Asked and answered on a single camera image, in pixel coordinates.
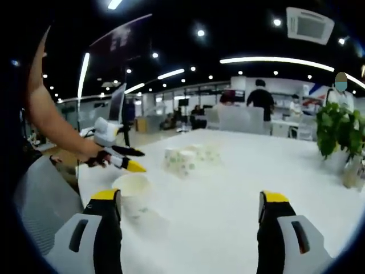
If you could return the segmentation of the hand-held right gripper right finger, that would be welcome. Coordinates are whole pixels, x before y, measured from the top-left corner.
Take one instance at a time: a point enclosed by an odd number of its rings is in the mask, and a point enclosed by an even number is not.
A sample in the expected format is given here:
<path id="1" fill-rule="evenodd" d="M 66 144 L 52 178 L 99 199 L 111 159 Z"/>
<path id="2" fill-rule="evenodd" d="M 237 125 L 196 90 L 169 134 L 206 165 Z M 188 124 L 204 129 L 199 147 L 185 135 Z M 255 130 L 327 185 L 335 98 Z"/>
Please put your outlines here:
<path id="1" fill-rule="evenodd" d="M 258 224 L 257 273 L 322 273 L 331 264 L 323 235 L 283 194 L 260 192 Z"/>

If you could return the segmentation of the person's left hand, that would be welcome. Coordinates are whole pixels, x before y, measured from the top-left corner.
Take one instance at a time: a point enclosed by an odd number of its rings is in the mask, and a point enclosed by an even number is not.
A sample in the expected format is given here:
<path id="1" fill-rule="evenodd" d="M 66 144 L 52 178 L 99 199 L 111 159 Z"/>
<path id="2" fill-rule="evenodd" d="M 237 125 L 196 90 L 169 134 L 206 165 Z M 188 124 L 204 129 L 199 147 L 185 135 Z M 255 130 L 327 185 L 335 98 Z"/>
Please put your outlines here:
<path id="1" fill-rule="evenodd" d="M 101 150 L 95 157 L 91 157 L 84 162 L 89 167 L 101 166 L 106 168 L 108 164 L 111 164 L 111 154 L 107 151 Z"/>

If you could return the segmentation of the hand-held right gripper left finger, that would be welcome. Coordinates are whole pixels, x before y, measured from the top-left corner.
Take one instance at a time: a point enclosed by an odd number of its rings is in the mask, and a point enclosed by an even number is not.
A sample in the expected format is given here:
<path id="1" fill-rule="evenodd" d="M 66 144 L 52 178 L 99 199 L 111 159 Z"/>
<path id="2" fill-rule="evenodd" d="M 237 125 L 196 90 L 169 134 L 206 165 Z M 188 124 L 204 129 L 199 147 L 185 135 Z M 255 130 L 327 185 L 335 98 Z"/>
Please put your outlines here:
<path id="1" fill-rule="evenodd" d="M 94 194 L 55 234 L 45 256 L 57 273 L 122 273 L 120 191 Z"/>

